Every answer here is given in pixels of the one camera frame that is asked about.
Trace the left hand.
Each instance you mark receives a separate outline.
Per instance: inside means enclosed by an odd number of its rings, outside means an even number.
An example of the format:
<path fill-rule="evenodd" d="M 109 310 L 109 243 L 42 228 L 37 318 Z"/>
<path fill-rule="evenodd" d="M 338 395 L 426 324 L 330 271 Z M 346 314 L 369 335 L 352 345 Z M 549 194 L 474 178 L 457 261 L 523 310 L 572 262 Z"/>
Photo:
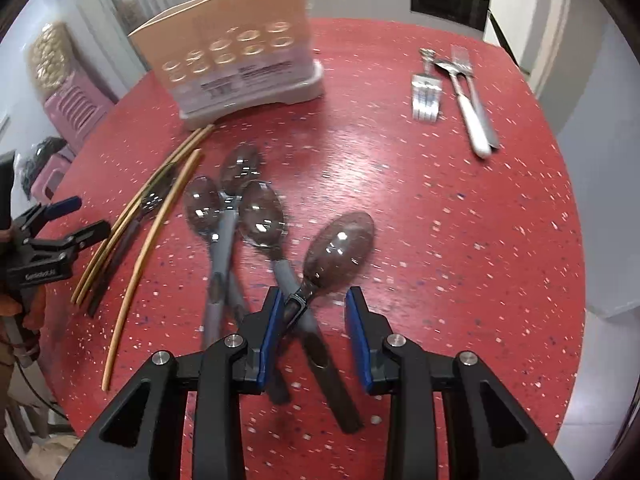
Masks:
<path fill-rule="evenodd" d="M 39 286 L 29 289 L 27 300 L 24 290 L 9 286 L 6 278 L 6 259 L 12 254 L 15 238 L 15 226 L 1 230 L 1 343 L 9 352 L 18 350 L 35 357 L 39 352 L 40 330 L 42 329 L 44 310 L 46 310 L 46 289 Z M 23 342 L 14 344 L 6 331 L 5 318 L 10 318 L 22 330 Z"/>

